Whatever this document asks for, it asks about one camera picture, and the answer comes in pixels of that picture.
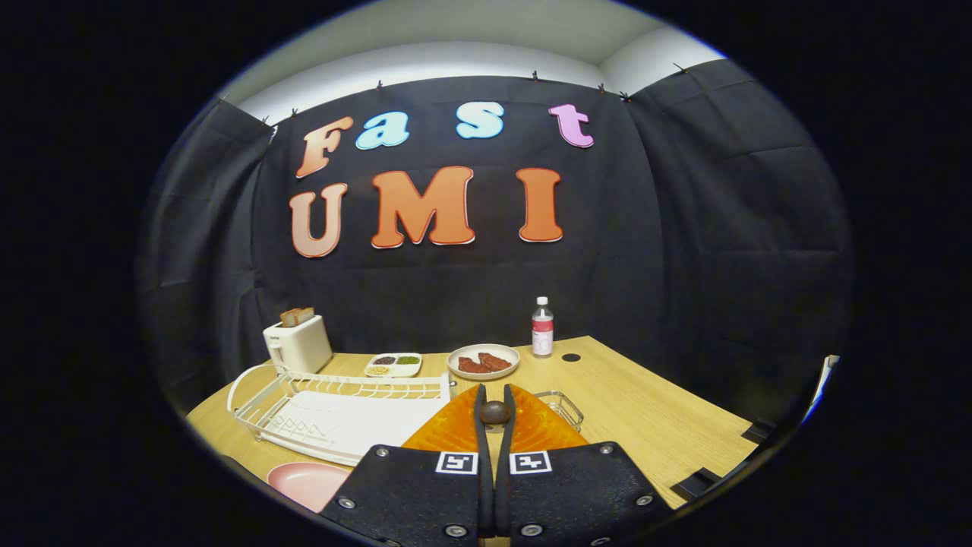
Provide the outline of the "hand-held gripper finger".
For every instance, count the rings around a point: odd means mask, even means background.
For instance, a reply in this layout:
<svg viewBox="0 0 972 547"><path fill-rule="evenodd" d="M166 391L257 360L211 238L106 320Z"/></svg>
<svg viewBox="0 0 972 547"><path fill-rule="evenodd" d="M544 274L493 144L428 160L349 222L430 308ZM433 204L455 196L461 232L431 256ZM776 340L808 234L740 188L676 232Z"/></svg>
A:
<svg viewBox="0 0 972 547"><path fill-rule="evenodd" d="M625 546L673 516L615 442L587 442L538 396L508 384L496 530L513 546Z"/></svg>
<svg viewBox="0 0 972 547"><path fill-rule="evenodd" d="M375 444L320 518L371 546L477 546L493 536L485 399L481 385L466 389L402 446Z"/></svg>

